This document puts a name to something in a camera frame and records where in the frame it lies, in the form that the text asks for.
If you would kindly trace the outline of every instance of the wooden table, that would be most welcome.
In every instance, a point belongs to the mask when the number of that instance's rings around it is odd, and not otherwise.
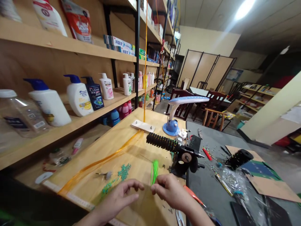
[[[207,90],[197,89],[197,88],[194,88],[194,87],[191,87],[191,86],[189,87],[188,91],[193,93],[193,94],[197,94],[197,95],[204,96],[204,97],[206,97],[207,94],[208,94]],[[227,99],[224,99],[221,105],[222,106],[228,106],[230,104],[231,104],[230,101],[228,101]]]
[[[162,130],[167,116],[150,110],[145,111],[146,123],[156,127],[155,133],[168,137]],[[143,121],[143,109],[137,108],[124,120],[110,129],[97,141],[76,155],[71,162],[59,169],[43,185],[58,192],[77,172],[82,168],[99,161],[121,148],[132,136],[137,133],[130,125],[136,120]],[[179,127],[186,128],[185,121],[178,120]],[[103,176],[97,176],[96,172],[112,171],[112,180],[117,179],[117,173],[123,164],[131,164],[128,178],[140,180],[145,185],[145,191],[139,191],[139,200],[121,211],[110,223],[118,225],[177,225],[175,212],[168,210],[170,207],[158,196],[151,194],[151,169],[152,161],[159,161],[159,174],[167,174],[168,166],[172,164],[170,152],[146,143],[147,133],[137,136],[139,140],[132,141],[129,151],[100,167],[94,167],[65,196],[66,199],[91,211],[100,202],[103,187],[108,183]]]

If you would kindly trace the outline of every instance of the clear plastic jar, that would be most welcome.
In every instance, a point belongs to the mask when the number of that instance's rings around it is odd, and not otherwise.
[[[0,114],[22,137],[36,137],[49,129],[37,107],[11,89],[0,89]]]

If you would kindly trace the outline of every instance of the blue pump cap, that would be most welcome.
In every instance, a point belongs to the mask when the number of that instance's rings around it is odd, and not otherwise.
[[[48,86],[41,79],[36,78],[24,78],[26,82],[29,82],[34,90],[48,90]]]
[[[64,75],[64,76],[69,77],[71,83],[81,83],[79,77],[76,75]]]

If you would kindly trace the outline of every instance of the green string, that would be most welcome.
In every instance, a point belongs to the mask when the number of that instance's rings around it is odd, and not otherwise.
[[[155,160],[153,161],[153,164],[152,164],[152,174],[153,174],[153,177],[151,176],[151,184],[153,185],[157,179],[157,176],[158,176],[158,167],[159,167],[159,162],[158,160]]]

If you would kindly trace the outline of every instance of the plastic bag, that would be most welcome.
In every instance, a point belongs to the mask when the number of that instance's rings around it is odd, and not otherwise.
[[[89,11],[70,0],[61,0],[72,35],[75,39],[93,44]]]

